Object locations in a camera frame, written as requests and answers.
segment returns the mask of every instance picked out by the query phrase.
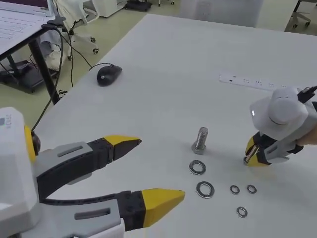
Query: white power strip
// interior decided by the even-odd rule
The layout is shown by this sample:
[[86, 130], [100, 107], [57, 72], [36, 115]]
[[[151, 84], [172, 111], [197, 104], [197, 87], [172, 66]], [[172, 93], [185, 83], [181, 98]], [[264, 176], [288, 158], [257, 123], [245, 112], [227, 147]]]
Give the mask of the white power strip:
[[231, 83], [240, 86], [250, 87], [250, 88], [258, 88], [266, 91], [273, 91], [277, 88], [286, 88], [286, 85], [280, 85], [275, 83], [270, 83], [267, 81], [263, 81], [260, 79], [250, 79], [244, 77], [238, 77], [233, 74], [221, 74], [219, 75], [219, 81], [223, 83]]

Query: laptop keyboard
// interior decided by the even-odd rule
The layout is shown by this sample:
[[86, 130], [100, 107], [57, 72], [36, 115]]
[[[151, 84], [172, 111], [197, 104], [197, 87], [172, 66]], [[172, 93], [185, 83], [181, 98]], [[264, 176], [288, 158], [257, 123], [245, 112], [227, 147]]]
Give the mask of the laptop keyboard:
[[41, 21], [41, 18], [34, 21], [27, 21], [0, 16], [0, 40], [13, 39], [14, 35], [23, 33], [28, 27], [39, 23], [39, 21]]

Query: computer mouse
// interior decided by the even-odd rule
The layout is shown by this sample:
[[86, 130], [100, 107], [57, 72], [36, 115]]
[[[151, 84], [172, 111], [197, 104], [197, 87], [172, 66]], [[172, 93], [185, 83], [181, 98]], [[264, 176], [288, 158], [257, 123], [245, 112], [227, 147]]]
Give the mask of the computer mouse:
[[99, 86], [105, 87], [111, 85], [121, 74], [122, 68], [116, 65], [108, 65], [99, 69], [97, 82]]

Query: metal washer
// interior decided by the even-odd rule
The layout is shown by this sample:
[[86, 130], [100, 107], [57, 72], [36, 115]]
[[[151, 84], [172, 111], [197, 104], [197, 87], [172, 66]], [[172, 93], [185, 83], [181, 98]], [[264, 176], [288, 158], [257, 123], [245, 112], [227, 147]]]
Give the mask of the metal washer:
[[[202, 185], [206, 185], [207, 187], [209, 187], [210, 189], [210, 193], [209, 194], [204, 194], [200, 188]], [[202, 197], [202, 198], [211, 198], [214, 194], [214, 187], [212, 186], [212, 184], [210, 182], [207, 182], [207, 181], [201, 181], [197, 184], [196, 186], [196, 193]]]
[[239, 194], [240, 189], [239, 189], [238, 186], [232, 185], [232, 186], [230, 187], [230, 192], [231, 192], [232, 194], [234, 194], [234, 195], [237, 195], [237, 194]]
[[[195, 170], [194, 165], [200, 165], [202, 167], [202, 170], [201, 171]], [[189, 164], [189, 170], [190, 170], [190, 172], [192, 172], [195, 175], [202, 175], [202, 174], [204, 174], [204, 172], [206, 172], [206, 165], [203, 162], [201, 162], [200, 160], [193, 160]]]
[[256, 189], [256, 187], [254, 187], [253, 185], [249, 184], [247, 186], [247, 190], [250, 194], [255, 194], [258, 190]]
[[238, 207], [238, 208], [237, 208], [237, 214], [239, 215], [239, 217], [245, 218], [245, 217], [247, 217], [247, 215], [248, 215], [248, 211], [247, 211], [247, 209], [245, 209], [244, 207]]

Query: floor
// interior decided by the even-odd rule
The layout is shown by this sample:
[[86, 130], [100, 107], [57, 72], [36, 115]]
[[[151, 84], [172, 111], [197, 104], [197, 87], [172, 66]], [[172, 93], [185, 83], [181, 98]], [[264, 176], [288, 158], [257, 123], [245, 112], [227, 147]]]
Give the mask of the floor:
[[[171, 5], [169, 1], [162, 0], [161, 7], [158, 7], [158, 0], [152, 1], [153, 6], [149, 13], [174, 16], [178, 14], [180, 0], [175, 1], [175, 5]], [[133, 28], [146, 13], [121, 10], [110, 18], [100, 18], [90, 25], [90, 31], [97, 40], [100, 52], [97, 55], [84, 53], [84, 56], [91, 64], [96, 64], [130, 29]], [[300, 22], [297, 29], [292, 29], [291, 22], [286, 31], [317, 35], [317, 8], [310, 15], [312, 23], [308, 28], [305, 28], [304, 22]], [[28, 49], [22, 50], [23, 55], [29, 56]], [[84, 60], [74, 53], [74, 84], [88, 71], [89, 67]], [[61, 77], [58, 84], [58, 90], [70, 90], [70, 70], [71, 62], [67, 61], [62, 67]], [[26, 94], [18, 90], [9, 88], [0, 84], [0, 108], [12, 106], [22, 112], [25, 118], [25, 123], [32, 127], [43, 108], [49, 101], [48, 93], [45, 87], [39, 89], [34, 94]]]

